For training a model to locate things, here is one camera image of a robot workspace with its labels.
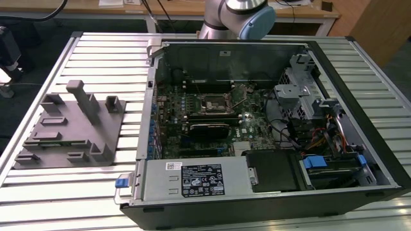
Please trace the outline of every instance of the motherboard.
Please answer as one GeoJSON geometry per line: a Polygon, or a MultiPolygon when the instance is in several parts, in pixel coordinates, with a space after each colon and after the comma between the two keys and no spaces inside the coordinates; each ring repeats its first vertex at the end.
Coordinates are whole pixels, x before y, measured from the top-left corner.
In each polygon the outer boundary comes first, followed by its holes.
{"type": "Polygon", "coordinates": [[[158,86],[163,159],[236,156],[275,149],[264,115],[267,89],[254,83],[158,86]]]}

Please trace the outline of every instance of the power supply label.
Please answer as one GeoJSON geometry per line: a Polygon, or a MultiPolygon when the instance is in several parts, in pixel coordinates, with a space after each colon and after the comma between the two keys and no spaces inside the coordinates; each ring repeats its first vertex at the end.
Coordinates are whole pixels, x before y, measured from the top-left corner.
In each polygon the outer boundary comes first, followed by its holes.
{"type": "Polygon", "coordinates": [[[222,165],[182,166],[183,197],[224,195],[222,165]]]}

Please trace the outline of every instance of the slotted metal surface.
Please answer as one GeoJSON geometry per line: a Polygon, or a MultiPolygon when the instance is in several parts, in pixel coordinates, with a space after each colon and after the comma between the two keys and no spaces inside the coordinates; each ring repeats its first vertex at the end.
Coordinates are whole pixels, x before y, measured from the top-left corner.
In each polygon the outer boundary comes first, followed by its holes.
{"type": "MultiPolygon", "coordinates": [[[[195,35],[166,36],[191,39],[195,35]]],[[[98,100],[118,95],[127,101],[115,166],[10,170],[42,108],[30,109],[23,125],[11,141],[10,161],[0,159],[0,230],[62,231],[111,230],[135,231],[136,224],[115,205],[115,178],[135,169],[139,123],[146,90],[147,41],[162,38],[154,34],[84,33],[71,39],[70,45],[50,75],[47,93],[60,93],[74,100],[64,84],[82,79],[86,91],[96,93],[98,100]]],[[[267,37],[266,39],[316,40],[328,56],[354,96],[366,110],[395,156],[411,174],[411,110],[390,80],[371,64],[359,48],[344,38],[267,37]]],[[[332,90],[324,83],[328,94],[332,90]]],[[[130,189],[122,190],[127,196],[130,189]]],[[[342,216],[255,222],[214,227],[206,230],[411,230],[411,194],[387,202],[372,203],[342,216]]]]}

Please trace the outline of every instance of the gray plastic holder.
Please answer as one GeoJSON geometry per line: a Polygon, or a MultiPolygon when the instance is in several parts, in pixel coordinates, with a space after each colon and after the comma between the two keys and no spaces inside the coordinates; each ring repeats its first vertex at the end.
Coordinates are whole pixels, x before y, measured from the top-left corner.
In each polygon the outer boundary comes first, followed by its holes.
{"type": "Polygon", "coordinates": [[[102,167],[115,160],[126,101],[108,96],[98,101],[71,80],[67,90],[76,101],[46,95],[44,113],[16,157],[15,169],[102,167]]]}

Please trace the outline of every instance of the blue plastic clip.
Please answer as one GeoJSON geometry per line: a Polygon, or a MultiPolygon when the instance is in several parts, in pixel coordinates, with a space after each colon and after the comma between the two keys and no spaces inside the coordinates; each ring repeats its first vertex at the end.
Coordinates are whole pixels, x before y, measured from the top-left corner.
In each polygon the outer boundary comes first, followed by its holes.
{"type": "Polygon", "coordinates": [[[367,165],[366,157],[364,157],[363,155],[359,155],[359,156],[358,156],[358,159],[359,159],[360,165],[366,166],[366,165],[367,165]]]}
{"type": "Polygon", "coordinates": [[[312,168],[312,167],[327,167],[327,162],[324,160],[323,156],[308,156],[304,160],[304,167],[312,168]]]}
{"type": "Polygon", "coordinates": [[[128,188],[128,179],[116,179],[116,189],[128,188]]]}

